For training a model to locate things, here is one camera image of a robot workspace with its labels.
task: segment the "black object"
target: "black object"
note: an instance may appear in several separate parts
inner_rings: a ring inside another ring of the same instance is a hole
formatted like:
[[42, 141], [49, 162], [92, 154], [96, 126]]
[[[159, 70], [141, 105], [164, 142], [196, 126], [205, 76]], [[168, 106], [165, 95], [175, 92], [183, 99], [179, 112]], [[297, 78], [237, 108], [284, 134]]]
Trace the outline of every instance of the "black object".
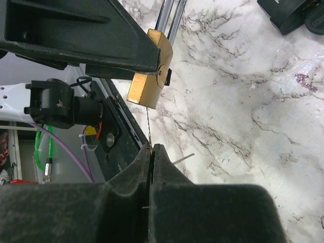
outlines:
[[194, 185], [163, 145], [106, 184], [7, 185], [0, 204], [2, 242], [286, 242], [264, 189]]
[[[148, 144], [148, 141], [113, 82], [107, 79], [103, 84], [108, 97], [96, 82], [90, 85], [92, 98], [100, 101], [104, 110], [99, 146], [95, 153], [102, 174], [108, 181], [133, 162], [143, 144]], [[108, 147], [107, 137], [111, 134], [114, 136], [114, 144]]]
[[26, 85], [31, 90], [30, 114], [35, 123], [68, 129], [75, 124], [96, 126], [102, 117], [99, 101], [75, 97], [74, 90], [59, 79], [31, 81]]
[[6, 51], [3, 51], [3, 50], [0, 50], [0, 59], [5, 57], [5, 55], [7, 54], [8, 52]]
[[2, 0], [0, 19], [0, 49], [19, 57], [157, 73], [159, 49], [118, 0]]
[[84, 76], [84, 77], [78, 77], [76, 79], [76, 83], [71, 84], [70, 87], [77, 87], [80, 86], [80, 88], [86, 93], [89, 94], [89, 91], [83, 86], [84, 84], [90, 83], [92, 81], [92, 78], [89, 76]]
[[109, 79], [133, 80], [134, 72], [107, 66], [87, 65], [86, 75]]
[[258, 4], [283, 35], [304, 23], [311, 32], [324, 34], [324, 10], [320, 0], [258, 0]]
[[324, 35], [324, 3], [318, 4], [307, 12], [305, 25], [310, 32]]
[[172, 69], [169, 68], [169, 70], [168, 70], [168, 75], [167, 75], [166, 86], [170, 86], [170, 82], [171, 82], [171, 75], [172, 75]]

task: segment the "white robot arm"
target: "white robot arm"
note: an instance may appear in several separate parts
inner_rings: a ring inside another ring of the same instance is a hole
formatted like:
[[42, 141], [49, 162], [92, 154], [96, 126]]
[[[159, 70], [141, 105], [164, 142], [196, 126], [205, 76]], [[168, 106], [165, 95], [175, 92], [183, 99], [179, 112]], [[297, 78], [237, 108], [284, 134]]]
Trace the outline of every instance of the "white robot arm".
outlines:
[[30, 114], [24, 112], [25, 107], [30, 107], [30, 93], [26, 84], [0, 86], [1, 120], [33, 123]]

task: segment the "brass padlock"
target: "brass padlock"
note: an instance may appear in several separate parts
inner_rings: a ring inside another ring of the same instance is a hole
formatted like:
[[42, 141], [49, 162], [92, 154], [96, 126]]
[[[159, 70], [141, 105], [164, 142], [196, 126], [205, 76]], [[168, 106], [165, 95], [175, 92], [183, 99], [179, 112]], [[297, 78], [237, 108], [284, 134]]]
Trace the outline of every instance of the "brass padlock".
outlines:
[[179, 0], [167, 38], [164, 32], [172, 5], [173, 0], [164, 1], [155, 29], [149, 29], [147, 33], [160, 49], [160, 65], [157, 75], [136, 73], [127, 96], [128, 101], [152, 109], [156, 109], [162, 89], [167, 82], [169, 67], [173, 57], [172, 44], [180, 24], [186, 0]]

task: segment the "marble surface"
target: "marble surface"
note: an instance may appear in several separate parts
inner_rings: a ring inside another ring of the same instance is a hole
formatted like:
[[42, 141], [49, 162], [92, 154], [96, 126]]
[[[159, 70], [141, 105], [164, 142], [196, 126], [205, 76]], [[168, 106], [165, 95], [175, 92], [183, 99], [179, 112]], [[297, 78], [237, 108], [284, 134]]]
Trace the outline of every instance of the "marble surface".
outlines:
[[[121, 0], [146, 31], [161, 1]], [[188, 0], [153, 143], [195, 183], [253, 183], [288, 242], [324, 242], [324, 38], [281, 36], [256, 1]], [[126, 98], [129, 81], [116, 81]], [[128, 103], [147, 133], [145, 108]]]

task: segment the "red object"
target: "red object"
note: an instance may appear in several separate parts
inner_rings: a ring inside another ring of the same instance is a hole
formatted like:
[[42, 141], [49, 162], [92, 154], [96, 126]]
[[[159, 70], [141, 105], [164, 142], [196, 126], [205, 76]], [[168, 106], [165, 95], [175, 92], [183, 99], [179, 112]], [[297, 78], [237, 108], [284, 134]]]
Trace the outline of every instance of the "red object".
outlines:
[[34, 181], [24, 181], [24, 180], [13, 180], [10, 182], [10, 184], [37, 184], [37, 182], [34, 182]]
[[99, 132], [97, 133], [97, 139], [98, 140], [100, 138], [101, 130], [102, 130], [102, 123], [99, 123]]
[[9, 155], [9, 151], [6, 150], [3, 153], [0, 153], [0, 166], [3, 166], [7, 161], [7, 156]]

